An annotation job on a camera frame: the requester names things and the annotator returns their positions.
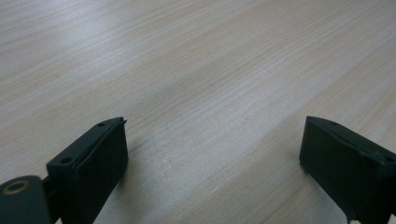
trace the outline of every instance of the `wood grain tabletop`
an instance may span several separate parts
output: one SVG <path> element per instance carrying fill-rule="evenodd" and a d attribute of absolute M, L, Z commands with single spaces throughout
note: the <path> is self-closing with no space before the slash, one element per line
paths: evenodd
<path fill-rule="evenodd" d="M 347 223 L 299 165 L 306 116 L 396 152 L 396 1 L 0 3 L 0 181 L 124 117 L 95 223 Z"/>

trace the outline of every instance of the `wooden table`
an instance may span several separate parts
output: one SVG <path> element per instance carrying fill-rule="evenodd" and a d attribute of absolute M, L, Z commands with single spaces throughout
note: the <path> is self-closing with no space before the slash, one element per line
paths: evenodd
<path fill-rule="evenodd" d="M 299 165 L 307 115 L 396 151 L 395 1 L 0 4 L 1 182 L 128 119 L 95 223 L 346 223 Z"/>

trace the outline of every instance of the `table surface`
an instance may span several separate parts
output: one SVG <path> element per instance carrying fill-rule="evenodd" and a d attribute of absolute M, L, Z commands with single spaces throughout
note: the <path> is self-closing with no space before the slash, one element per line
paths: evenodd
<path fill-rule="evenodd" d="M 346 223 L 305 117 L 396 151 L 396 1 L 2 1 L 0 181 L 124 116 L 95 223 Z"/>

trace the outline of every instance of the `black plastic part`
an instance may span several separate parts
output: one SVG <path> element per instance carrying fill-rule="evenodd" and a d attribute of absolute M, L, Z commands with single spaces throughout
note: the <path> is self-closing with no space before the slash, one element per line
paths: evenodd
<path fill-rule="evenodd" d="M 388 223 L 396 202 L 395 154 L 338 123 L 307 117 L 300 163 L 348 220 Z"/>
<path fill-rule="evenodd" d="M 0 223 L 50 224 L 46 196 L 38 176 L 18 177 L 0 186 Z"/>
<path fill-rule="evenodd" d="M 93 223 L 128 163 L 125 122 L 95 125 L 47 164 L 49 192 L 56 189 L 63 205 L 51 211 L 52 219 L 60 214 L 63 224 Z"/>

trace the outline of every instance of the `wood grain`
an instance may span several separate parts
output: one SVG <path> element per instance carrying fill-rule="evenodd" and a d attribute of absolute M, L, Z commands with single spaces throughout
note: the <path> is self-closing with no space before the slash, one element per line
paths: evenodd
<path fill-rule="evenodd" d="M 299 166 L 307 115 L 396 151 L 396 2 L 2 1 L 0 181 L 124 116 L 95 223 L 346 223 Z"/>

